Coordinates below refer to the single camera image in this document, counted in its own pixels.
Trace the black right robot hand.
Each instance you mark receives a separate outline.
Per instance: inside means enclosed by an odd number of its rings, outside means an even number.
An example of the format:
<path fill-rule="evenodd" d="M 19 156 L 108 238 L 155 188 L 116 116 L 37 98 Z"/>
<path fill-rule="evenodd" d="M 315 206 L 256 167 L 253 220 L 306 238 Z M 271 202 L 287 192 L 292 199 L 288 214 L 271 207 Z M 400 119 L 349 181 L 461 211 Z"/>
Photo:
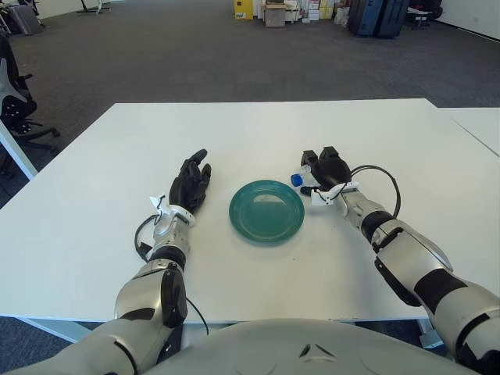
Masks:
<path fill-rule="evenodd" d="M 333 146 L 324 147 L 320 155 L 313 150 L 304 151 L 301 169 L 305 172 L 305 182 L 300 187 L 300 193 L 306 196 L 310 196 L 313 189 L 329 191 L 352 180 L 348 164 Z"/>

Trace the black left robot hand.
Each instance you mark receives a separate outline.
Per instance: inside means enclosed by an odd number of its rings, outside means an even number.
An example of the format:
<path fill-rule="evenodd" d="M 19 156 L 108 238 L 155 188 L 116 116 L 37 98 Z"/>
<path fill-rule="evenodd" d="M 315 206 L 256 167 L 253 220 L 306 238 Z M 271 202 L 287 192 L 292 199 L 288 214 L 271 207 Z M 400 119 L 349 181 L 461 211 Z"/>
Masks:
<path fill-rule="evenodd" d="M 199 168 L 208 152 L 202 148 L 190 158 L 185 159 L 178 175 L 175 177 L 169 193 L 169 203 L 195 214 L 205 201 L 212 168 L 206 163 Z"/>

